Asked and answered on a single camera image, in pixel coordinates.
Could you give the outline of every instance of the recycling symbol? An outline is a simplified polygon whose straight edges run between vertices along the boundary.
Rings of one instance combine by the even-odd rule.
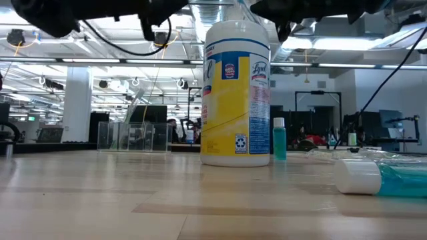
[[[239,139],[236,141],[236,147],[244,148],[245,146],[246,146],[245,139],[243,139],[243,138],[239,138]]]

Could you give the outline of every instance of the wooden table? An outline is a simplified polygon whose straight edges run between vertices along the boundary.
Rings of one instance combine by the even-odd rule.
[[[427,239],[425,199],[342,195],[332,166],[78,151],[0,160],[0,239]]]

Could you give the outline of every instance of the small blue bottle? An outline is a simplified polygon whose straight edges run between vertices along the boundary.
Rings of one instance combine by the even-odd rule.
[[[273,120],[273,145],[274,145],[274,160],[286,160],[286,129],[285,119],[277,117]]]
[[[336,187],[342,193],[427,197],[427,162],[413,160],[339,160]]]

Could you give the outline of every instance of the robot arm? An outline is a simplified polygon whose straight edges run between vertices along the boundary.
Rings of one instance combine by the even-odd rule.
[[[347,15],[353,24],[363,13],[376,13],[395,0],[261,0],[251,6],[252,13],[276,24],[279,41],[286,41],[291,34],[290,23],[304,19]]]
[[[145,39],[154,40],[160,25],[188,0],[11,0],[17,14],[54,37],[80,31],[79,20],[138,14]]]
[[[350,24],[363,13],[376,13],[395,0],[261,0],[251,11],[276,24],[279,40],[291,34],[290,23],[303,19],[347,14]],[[188,4],[188,0],[11,0],[16,12],[54,37],[80,31],[78,21],[138,14],[145,39],[154,40],[152,25],[160,25]]]

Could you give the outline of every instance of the white pillar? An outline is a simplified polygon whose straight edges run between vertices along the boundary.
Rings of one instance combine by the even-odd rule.
[[[421,64],[427,65],[427,55],[421,54]],[[427,153],[427,95],[425,94],[427,90],[427,72],[422,71],[422,85],[420,88],[420,138],[421,138],[421,146],[418,146],[417,150],[422,153]]]
[[[89,140],[93,77],[88,67],[68,67],[62,142]]]

